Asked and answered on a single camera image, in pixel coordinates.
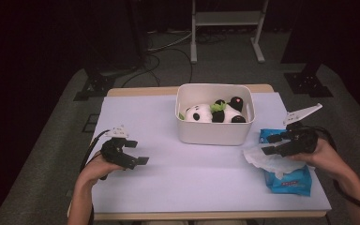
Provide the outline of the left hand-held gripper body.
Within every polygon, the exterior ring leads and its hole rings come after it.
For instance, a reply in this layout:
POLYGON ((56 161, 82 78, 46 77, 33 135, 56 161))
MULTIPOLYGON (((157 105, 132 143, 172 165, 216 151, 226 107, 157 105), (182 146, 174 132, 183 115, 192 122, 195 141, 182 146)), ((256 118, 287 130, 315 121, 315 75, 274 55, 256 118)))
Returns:
POLYGON ((126 155, 123 152, 124 140, 128 139, 128 133, 123 126, 114 127, 103 133, 109 140, 102 144, 101 155, 110 163, 118 165, 121 156, 126 155))

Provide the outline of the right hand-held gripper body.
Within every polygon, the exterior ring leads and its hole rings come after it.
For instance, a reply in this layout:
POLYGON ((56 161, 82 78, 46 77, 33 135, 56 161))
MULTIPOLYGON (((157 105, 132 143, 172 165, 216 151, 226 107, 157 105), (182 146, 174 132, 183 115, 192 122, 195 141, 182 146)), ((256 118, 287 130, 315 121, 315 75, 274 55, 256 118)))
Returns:
POLYGON ((313 127, 303 126, 301 121, 318 111, 323 105, 317 103, 294 112, 287 112, 283 121, 286 127, 284 139, 288 140, 283 145, 283 156, 292 156, 299 153, 313 153, 315 151, 318 135, 313 127))

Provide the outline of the white wet wipe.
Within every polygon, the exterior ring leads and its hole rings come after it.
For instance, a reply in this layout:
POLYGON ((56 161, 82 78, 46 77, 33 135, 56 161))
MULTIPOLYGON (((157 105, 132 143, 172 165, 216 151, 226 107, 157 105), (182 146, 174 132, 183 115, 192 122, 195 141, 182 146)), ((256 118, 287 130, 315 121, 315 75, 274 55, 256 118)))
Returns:
POLYGON ((244 151, 244 157, 249 164, 274 173, 277 179, 282 179, 285 173, 292 173, 306 166, 305 162, 293 161, 281 155, 266 155, 258 144, 244 151))

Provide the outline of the blue wet wipes pack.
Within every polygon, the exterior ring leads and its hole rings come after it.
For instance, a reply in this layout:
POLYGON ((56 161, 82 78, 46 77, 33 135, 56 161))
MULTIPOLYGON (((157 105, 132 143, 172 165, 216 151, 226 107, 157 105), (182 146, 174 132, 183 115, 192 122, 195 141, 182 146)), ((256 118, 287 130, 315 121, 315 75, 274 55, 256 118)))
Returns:
POLYGON ((307 164, 302 169, 285 173, 282 179, 277 179, 273 172, 264 171, 264 176, 266 186, 273 193, 310 196, 312 179, 307 164))

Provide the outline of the white storage box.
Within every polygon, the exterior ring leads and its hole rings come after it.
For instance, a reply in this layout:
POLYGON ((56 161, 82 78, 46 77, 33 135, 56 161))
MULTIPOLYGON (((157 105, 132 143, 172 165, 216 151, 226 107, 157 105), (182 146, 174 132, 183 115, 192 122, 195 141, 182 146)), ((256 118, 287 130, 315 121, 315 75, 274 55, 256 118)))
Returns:
POLYGON ((188 83, 178 88, 175 116, 178 137, 183 143, 240 145, 246 140, 255 120, 253 98, 244 85, 218 83, 188 83), (186 122, 178 116, 197 104, 213 104, 218 99, 230 101, 233 97, 244 100, 242 114, 246 123, 197 123, 186 122))

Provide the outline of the panda plush toy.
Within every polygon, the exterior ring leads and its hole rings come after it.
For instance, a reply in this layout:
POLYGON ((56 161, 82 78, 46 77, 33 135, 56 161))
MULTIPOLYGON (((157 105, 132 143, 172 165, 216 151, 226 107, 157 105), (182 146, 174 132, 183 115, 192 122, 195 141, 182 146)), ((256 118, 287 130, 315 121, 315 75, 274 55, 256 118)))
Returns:
POLYGON ((246 123, 242 114, 244 100, 232 97, 230 101, 216 100, 213 104, 197 104, 178 114, 181 120, 197 123, 246 123))

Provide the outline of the person's left hand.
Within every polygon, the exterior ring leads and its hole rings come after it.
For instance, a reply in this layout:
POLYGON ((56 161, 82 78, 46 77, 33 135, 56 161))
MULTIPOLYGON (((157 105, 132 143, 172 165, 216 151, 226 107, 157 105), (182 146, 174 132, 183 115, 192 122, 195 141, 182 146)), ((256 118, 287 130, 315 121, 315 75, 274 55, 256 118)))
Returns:
POLYGON ((114 171, 123 170, 123 167, 108 162, 99 151, 82 169, 76 181, 76 188, 91 188, 98 179, 114 171))

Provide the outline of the person's right hand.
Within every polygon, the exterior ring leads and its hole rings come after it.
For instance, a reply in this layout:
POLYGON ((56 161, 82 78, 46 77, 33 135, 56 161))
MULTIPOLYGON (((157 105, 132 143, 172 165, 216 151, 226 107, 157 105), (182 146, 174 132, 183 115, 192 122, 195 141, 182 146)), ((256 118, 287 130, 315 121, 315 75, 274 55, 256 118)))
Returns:
POLYGON ((313 153, 299 153, 289 156, 290 160, 304 161, 308 165, 326 172, 331 178, 336 178, 343 164, 342 158, 330 143, 322 138, 317 141, 313 153))

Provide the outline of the dark floor socket plate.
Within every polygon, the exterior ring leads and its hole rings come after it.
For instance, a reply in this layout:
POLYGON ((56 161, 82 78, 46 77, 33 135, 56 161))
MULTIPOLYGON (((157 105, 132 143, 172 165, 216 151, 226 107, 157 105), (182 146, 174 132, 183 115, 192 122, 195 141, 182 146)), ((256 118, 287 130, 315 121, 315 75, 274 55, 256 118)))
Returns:
POLYGON ((96 126, 98 124, 98 118, 99 118, 99 114, 98 113, 91 113, 85 124, 82 127, 82 132, 84 133, 93 133, 96 129, 96 126))

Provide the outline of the black stand base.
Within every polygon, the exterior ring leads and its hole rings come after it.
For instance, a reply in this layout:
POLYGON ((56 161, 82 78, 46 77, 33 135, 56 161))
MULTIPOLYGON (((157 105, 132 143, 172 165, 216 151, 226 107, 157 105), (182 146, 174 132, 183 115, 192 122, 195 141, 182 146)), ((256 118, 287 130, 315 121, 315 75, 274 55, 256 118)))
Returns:
POLYGON ((311 98, 331 98, 333 95, 324 86, 316 73, 320 63, 307 63, 300 72, 285 73, 284 77, 294 94, 308 94, 311 98))
POLYGON ((81 91, 74 97, 74 101, 86 101, 89 98, 105 97, 113 88, 115 78, 102 75, 95 67, 86 67, 86 82, 81 91))

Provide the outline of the white metal stand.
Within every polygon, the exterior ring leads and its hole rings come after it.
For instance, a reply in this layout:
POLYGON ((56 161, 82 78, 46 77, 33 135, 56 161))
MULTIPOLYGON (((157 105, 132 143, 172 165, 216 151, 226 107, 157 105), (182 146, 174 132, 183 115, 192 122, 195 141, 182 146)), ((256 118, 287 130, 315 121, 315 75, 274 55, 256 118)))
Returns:
POLYGON ((255 25, 255 36, 250 39, 251 46, 255 52, 257 61, 264 63, 265 59, 259 45, 263 24, 269 5, 269 0, 262 1, 262 8, 254 11, 222 11, 222 12, 198 12, 196 0, 192 0, 191 8, 191 41, 190 62, 196 64, 198 61, 196 32, 198 27, 203 26, 241 26, 255 25))

